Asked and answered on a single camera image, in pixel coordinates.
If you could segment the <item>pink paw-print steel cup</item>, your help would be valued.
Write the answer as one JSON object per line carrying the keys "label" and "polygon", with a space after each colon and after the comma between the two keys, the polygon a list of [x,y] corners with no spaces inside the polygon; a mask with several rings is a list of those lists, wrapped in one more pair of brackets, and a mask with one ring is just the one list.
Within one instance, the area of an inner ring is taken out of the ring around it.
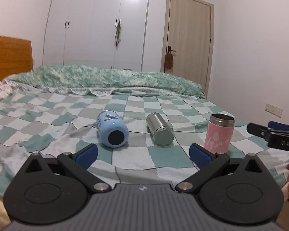
{"label": "pink paw-print steel cup", "polygon": [[235,119],[232,116],[221,113],[211,114],[203,147],[211,153],[227,153],[234,124]]}

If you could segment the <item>blue cartoon steel cup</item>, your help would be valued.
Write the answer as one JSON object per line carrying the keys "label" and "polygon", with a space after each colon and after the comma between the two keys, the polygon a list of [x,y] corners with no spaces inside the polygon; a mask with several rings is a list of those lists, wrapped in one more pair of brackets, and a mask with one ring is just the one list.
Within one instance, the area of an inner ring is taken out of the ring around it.
{"label": "blue cartoon steel cup", "polygon": [[105,110],[99,114],[97,128],[102,144],[109,148],[120,148],[128,140],[129,130],[127,125],[112,110]]}

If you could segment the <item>plain stainless steel cup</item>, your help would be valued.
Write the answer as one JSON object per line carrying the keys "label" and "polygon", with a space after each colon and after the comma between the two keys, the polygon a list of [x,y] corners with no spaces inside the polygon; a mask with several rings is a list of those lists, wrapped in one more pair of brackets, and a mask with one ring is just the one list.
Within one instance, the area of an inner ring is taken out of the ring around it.
{"label": "plain stainless steel cup", "polygon": [[161,114],[153,112],[147,116],[147,127],[157,146],[169,146],[174,140],[174,132]]}

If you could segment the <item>floral ruffled pillow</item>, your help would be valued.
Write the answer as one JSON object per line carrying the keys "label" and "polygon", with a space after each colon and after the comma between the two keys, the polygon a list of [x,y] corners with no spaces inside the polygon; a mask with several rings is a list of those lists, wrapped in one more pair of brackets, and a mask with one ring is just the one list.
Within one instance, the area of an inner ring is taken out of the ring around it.
{"label": "floral ruffled pillow", "polygon": [[0,100],[7,98],[13,93],[13,86],[6,80],[0,81]]}

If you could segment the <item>green floral quilt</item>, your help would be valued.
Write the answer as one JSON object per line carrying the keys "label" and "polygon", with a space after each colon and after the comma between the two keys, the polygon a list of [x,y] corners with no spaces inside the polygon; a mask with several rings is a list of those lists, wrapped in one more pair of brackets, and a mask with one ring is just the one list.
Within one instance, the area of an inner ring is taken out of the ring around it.
{"label": "green floral quilt", "polygon": [[7,81],[22,90],[59,94],[206,97],[200,84],[171,74],[84,65],[40,66],[9,76]]}

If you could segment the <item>beige wooden door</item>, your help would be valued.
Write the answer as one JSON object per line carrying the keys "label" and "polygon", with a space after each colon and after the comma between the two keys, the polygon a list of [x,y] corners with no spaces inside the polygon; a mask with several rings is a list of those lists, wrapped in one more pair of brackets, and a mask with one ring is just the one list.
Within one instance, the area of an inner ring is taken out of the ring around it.
{"label": "beige wooden door", "polygon": [[[214,5],[203,0],[166,0],[160,71],[194,81],[207,93],[213,58]],[[167,47],[173,68],[164,71]]]}

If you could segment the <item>orange wooden headboard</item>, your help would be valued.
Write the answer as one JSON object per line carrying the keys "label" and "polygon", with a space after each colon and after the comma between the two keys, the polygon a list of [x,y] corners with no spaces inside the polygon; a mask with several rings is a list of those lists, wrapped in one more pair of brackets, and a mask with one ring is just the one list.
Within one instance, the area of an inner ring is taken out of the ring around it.
{"label": "orange wooden headboard", "polygon": [[31,41],[0,36],[0,81],[33,69]]}

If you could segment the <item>green hanging ornament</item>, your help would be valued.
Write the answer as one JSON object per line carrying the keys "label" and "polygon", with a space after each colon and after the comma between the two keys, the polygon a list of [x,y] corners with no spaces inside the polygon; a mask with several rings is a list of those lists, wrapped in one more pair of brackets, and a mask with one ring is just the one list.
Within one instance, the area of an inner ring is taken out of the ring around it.
{"label": "green hanging ornament", "polygon": [[122,31],[122,28],[121,28],[121,20],[119,19],[117,22],[116,22],[116,31],[115,31],[115,48],[118,49],[119,47],[119,43],[121,41],[121,31]]}

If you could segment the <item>white built-in wardrobe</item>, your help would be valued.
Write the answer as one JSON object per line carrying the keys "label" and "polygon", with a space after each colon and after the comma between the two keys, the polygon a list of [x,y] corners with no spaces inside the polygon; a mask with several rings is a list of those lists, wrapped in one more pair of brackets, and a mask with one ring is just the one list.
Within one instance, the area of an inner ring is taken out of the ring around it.
{"label": "white built-in wardrobe", "polygon": [[[52,0],[44,65],[88,65],[141,71],[148,0]],[[115,48],[116,22],[121,41]]]}

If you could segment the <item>white wall socket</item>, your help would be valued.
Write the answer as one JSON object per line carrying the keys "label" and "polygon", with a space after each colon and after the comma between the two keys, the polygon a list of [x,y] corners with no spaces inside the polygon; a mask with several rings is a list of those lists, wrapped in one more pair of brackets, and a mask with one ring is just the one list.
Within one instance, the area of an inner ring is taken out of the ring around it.
{"label": "white wall socket", "polygon": [[276,107],[276,106],[273,106],[271,104],[268,104],[266,103],[265,105],[265,111],[268,112],[268,113],[271,113],[275,116],[278,116],[278,117],[281,117],[282,116],[282,112],[283,112],[283,109],[279,108],[279,107]]}

